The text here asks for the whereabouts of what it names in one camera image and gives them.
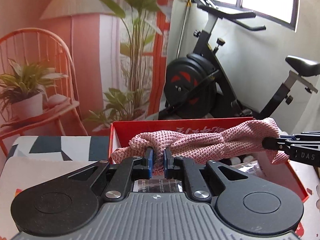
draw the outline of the black and white pattern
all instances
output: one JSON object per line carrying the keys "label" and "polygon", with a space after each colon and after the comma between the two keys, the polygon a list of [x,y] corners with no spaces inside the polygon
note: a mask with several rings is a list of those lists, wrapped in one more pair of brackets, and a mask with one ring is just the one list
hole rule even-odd
{"label": "black and white pattern", "polygon": [[13,143],[8,158],[99,161],[108,159],[108,148],[108,136],[21,136]]}

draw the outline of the orange chair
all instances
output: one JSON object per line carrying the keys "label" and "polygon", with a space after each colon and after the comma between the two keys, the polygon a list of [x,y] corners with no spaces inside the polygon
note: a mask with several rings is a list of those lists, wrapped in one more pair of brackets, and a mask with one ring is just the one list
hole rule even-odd
{"label": "orange chair", "polygon": [[60,106],[57,111],[50,111],[46,115],[33,117],[29,123],[14,119],[10,106],[1,111],[3,124],[0,128],[0,147],[6,156],[8,150],[3,140],[13,135],[24,135],[26,130],[53,122],[60,135],[64,136],[65,132],[60,118],[68,112],[71,112],[75,117],[83,135],[88,135],[77,112],[79,102],[77,101],[74,64],[68,46],[59,36],[48,30],[38,28],[23,28],[9,33],[0,39],[0,73],[12,73],[8,59],[14,59],[21,65],[43,60],[48,61],[50,67],[54,67],[57,73],[63,73],[67,77],[55,80],[55,87],[46,89],[47,96],[61,94],[69,98],[70,103]]}

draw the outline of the pink towel on chair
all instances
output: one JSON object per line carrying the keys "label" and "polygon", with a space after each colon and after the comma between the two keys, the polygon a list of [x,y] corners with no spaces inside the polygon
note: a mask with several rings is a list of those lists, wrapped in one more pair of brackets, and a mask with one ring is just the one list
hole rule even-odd
{"label": "pink towel on chair", "polygon": [[116,149],[111,157],[120,163],[130,156],[143,156],[147,147],[153,147],[156,152],[154,174],[163,173],[163,151],[167,147],[173,157],[180,155],[192,158],[200,164],[260,151],[267,152],[272,164],[286,162],[289,157],[284,152],[262,148],[265,137],[279,137],[278,127],[272,118],[246,121],[221,133],[145,132],[133,137],[129,147]]}

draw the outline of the black robotic claw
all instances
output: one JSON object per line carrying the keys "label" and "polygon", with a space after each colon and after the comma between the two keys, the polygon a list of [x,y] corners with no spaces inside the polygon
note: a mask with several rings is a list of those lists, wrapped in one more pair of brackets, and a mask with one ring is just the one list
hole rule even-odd
{"label": "black robotic claw", "polygon": [[299,163],[320,167],[320,132],[303,132],[280,138],[265,138],[265,149],[284,151],[289,159]]}
{"label": "black robotic claw", "polygon": [[14,240],[298,240],[303,204],[291,190],[217,161],[172,157],[169,148],[163,160],[165,177],[181,180],[184,192],[132,192],[136,180],[151,178],[152,148],[21,192],[11,206],[21,231]]}

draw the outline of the potted plant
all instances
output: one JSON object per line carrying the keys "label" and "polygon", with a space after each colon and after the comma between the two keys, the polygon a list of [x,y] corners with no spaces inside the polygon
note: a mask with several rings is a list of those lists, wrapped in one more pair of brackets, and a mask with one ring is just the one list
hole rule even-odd
{"label": "potted plant", "polygon": [[90,116],[86,121],[96,122],[98,127],[92,130],[94,135],[110,135],[110,126],[114,121],[130,121],[135,120],[143,115],[145,111],[142,109],[147,102],[143,103],[140,108],[133,108],[133,100],[136,93],[139,91],[122,92],[119,89],[109,88],[108,92],[104,95],[107,102],[106,107],[102,111],[94,112],[89,111]]}
{"label": "potted plant", "polygon": [[56,73],[44,63],[31,63],[20,66],[13,59],[8,59],[12,74],[0,75],[0,104],[3,111],[11,105],[13,112],[21,119],[38,116],[43,113],[45,89],[54,86],[54,80],[67,77]]}
{"label": "potted plant", "polygon": [[[100,1],[122,21],[126,30],[125,39],[120,43],[120,54],[125,58],[120,67],[128,92],[117,96],[129,96],[130,100],[126,106],[128,112],[119,112],[117,117],[121,120],[134,120],[138,117],[137,113],[142,115],[145,112],[142,107],[146,106],[152,86],[153,61],[147,52],[152,49],[156,33],[162,35],[161,30],[153,23],[156,13],[160,11],[158,0],[124,0],[123,8],[113,0]],[[113,100],[110,91],[105,95],[107,99]]]}

